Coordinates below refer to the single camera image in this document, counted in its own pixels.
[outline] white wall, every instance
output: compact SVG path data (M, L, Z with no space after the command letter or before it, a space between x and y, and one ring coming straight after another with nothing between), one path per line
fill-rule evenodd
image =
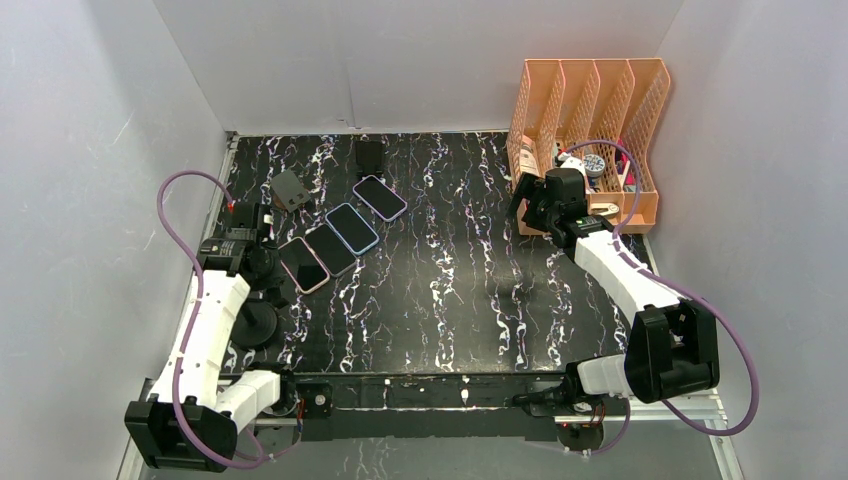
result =
M217 174L224 132L152 2L27 0L0 2L0 133L3 477L114 478L189 278L156 191ZM180 187L196 244L211 189Z
M665 276L718 305L762 380L746 478L843 478L848 3L687 0L659 48L674 91L652 157ZM733 421L747 376L727 340Z
M656 52L682 0L155 0L226 130L504 129L525 58Z

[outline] smartphone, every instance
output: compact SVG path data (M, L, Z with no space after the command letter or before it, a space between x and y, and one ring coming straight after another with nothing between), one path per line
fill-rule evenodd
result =
M295 237L280 247L280 260L298 291L304 295L318 290L318 287L330 280L327 269L300 237Z
M349 203L343 203L331 210L326 219L327 225L354 255L362 255L380 240L377 232Z
M353 194L386 222L406 211L406 202L373 175L354 185Z
M327 225L320 225L307 233L304 239L330 275L340 277L350 270L350 267L356 265L356 257Z

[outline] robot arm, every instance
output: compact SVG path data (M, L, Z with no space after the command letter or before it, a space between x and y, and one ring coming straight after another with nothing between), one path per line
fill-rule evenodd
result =
M631 322L627 352L569 363L562 385L518 395L516 404L574 405L613 395L644 403L713 388L719 381L716 320L677 292L638 273L613 245L613 227L590 215L579 168L554 168L544 179L522 175L509 213L527 202L522 220L550 232L569 258L595 277Z
M224 466L206 458L187 440L175 420L175 401L182 405L189 425L204 444L229 459L235 453L239 432L263 409L274 405L286 408L290 405L284 403L293 402L284 381L290 372L277 366L253 365L223 392L219 393L218 388L224 353L234 329L244 331L262 320L244 307L260 305L270 309L270 317L264 320L271 328L263 331L273 334L276 315L271 305L282 307L293 297L294 287L279 262L271 223L270 207L236 204L222 237L209 238L201 244L198 261L203 268L205 294L195 324L202 327L194 329L181 354L179 342L198 291L195 277L192 300L183 312L177 343L162 374L147 398L130 403L124 417L145 463L152 468L224 470ZM172 385L180 356L180 398L175 399Z

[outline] cable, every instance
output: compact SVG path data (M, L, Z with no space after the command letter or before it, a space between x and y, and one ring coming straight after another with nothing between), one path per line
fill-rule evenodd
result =
M183 334L183 338L180 342L179 352L180 354L184 354L186 347L188 346L188 340L191 337L191 332L194 329L194 323L197 320L197 314L200 311L201 300L203 299L203 268L200 266L200 262L197 260L197 256L194 254L194 251L189 247L185 241L174 231L171 224L168 222L168 219L165 217L165 191L168 189L168 186L171 183L180 178L187 175L196 175L207 180L213 182L221 191L224 192L224 195L227 197L227 202L230 206L233 205L234 200L230 192L227 191L227 187L224 186L217 178L212 175L201 172L198 170L184 170L182 172L177 172L170 177L166 178L164 182L162 182L162 186L159 187L159 193L156 196L156 211L159 215L159 221L162 223L162 227L165 228L165 231L168 232L168 235L174 242L180 247L180 249L188 256L189 260L191 260L192 268L194 269L194 273L197 276L197 298L194 302L194 308L191 311L191 315L188 318L188 324L186 325L185 333ZM252 431L248 431L248 434L259 451L259 458L256 461L250 463L242 463L235 462L229 458L226 458L222 455L219 455L217 452L206 446L203 443L196 433L191 429L191 425L188 424L188 420L186 419L185 412L183 412L182 404L180 404L180 372L182 372L183 366L183 358L182 355L178 356L174 363L174 378L171 384L171 395L173 397L172 401L174 403L174 416L177 419L177 424L180 427L180 430L183 432L183 435L191 442L194 447L200 451L204 456L212 460L213 462L219 463L225 467L236 468L241 470L250 470L256 467L259 467L263 463L265 463L268 458L265 457L265 450L262 448L262 444L259 443L259 440L253 435Z
M625 217L621 223L616 225L612 231L613 246L615 247L615 251L618 252L618 256L623 259L625 263L637 269L637 271L641 273L642 276L649 278L659 284L665 285L666 287L682 294L685 297L689 297L690 299L692 299L692 301L698 303L699 305L704 307L708 312L713 314L719 321L719 323L721 323L721 326L724 327L724 329L727 331L728 335L730 335L730 338L733 340L733 343L736 344L736 348L739 349L739 353L742 355L742 360L745 362L745 367L748 369L748 378L751 381L751 401L748 404L748 411L745 413L745 417L743 417L742 420L732 428L728 428L726 430L716 430L713 428L707 428L688 418L686 415L683 414L683 412L678 410L668 400L663 400L663 404L665 404L665 406L668 407L668 409L671 410L671 412L674 413L677 418L679 418L685 424L689 425L690 427L694 428L695 430L701 433L706 433L707 435L713 435L718 437L736 435L737 433L748 428L748 425L750 425L751 422L754 421L754 416L756 416L757 409L760 406L760 379L757 375L757 369L754 366L754 360L751 357L751 353L748 351L748 347L745 346L745 343L742 341L742 338L739 336L739 333L736 331L736 329L733 328L733 325L731 325L730 322L724 317L724 315L716 307L711 305L706 299L692 292L691 290L683 287L682 285L672 282L671 280L661 278L658 275L655 275L653 272L645 268L641 268L639 264L631 260L630 256L622 250L620 238L621 229L625 225L627 225L627 223L633 219L633 215L636 214L636 207L639 205L639 195L642 193L642 172L640 170L641 167L639 166L639 162L636 160L636 157L634 157L630 152L628 152L626 148L616 142L611 142L609 140L589 140L587 142L581 142L576 145L572 145L571 147L568 147L565 150L565 153L570 154L578 148L583 148L589 145L609 145L618 149L618 151L627 156L628 161L632 165L631 168L633 169L634 176L636 177L636 194L633 198L633 207L630 209L630 213L627 214L627 217Z

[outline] black marble table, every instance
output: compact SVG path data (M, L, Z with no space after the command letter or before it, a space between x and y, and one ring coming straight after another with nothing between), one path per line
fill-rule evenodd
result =
M279 311L265 349L227 349L223 371L254 360L302 373L554 372L623 351L629 324L597 282L544 237L518 235L505 133L371 135L384 178L409 210L386 223L354 197L359 135L242 137L228 186L271 202L270 179L291 170L313 205L275 215L280 243L350 202L380 243L354 269ZM641 237L625 242L646 259Z

